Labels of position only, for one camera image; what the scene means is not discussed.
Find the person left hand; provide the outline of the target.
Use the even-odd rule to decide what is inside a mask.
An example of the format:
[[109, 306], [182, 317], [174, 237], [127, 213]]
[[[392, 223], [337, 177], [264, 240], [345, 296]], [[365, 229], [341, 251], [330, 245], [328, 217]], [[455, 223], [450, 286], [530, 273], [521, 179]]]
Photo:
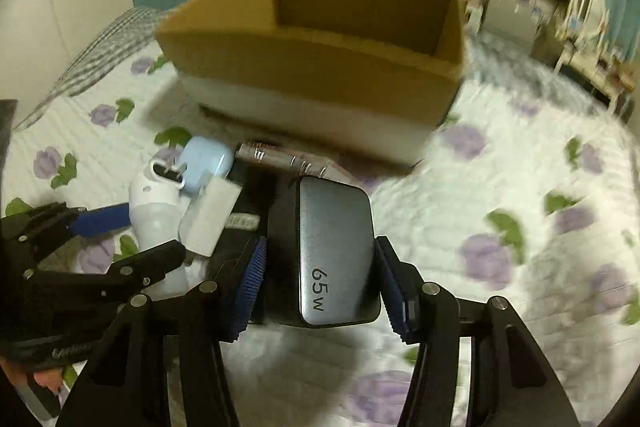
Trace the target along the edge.
[[[1, 359], [1, 367], [13, 386], [27, 384], [27, 374], [21, 365], [6, 359]], [[63, 387], [62, 367], [36, 372], [32, 378], [38, 386], [49, 389], [50, 392], [53, 392], [55, 395], [57, 395]]]

